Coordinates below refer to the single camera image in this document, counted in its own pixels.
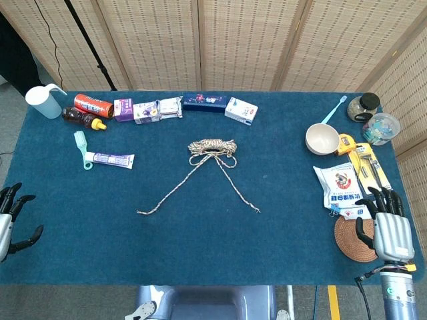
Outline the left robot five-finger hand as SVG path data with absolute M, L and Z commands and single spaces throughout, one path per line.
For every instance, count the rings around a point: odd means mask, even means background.
M 24 195 L 15 201 L 15 195 L 21 186 L 22 182 L 18 182 L 1 190 L 1 262 L 4 262 L 9 255 L 33 246 L 44 230 L 44 226 L 39 225 L 28 239 L 17 243 L 11 242 L 14 224 L 24 204 L 36 198 L 35 195 Z

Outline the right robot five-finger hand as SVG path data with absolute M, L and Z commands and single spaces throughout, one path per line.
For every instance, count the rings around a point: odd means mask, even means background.
M 374 224 L 373 237 L 367 236 L 363 219 L 356 220 L 356 235 L 386 264 L 404 265 L 414 258 L 410 222 L 404 214 L 403 202 L 397 192 L 369 187 L 375 200 L 360 199 L 357 205 L 365 205 Z

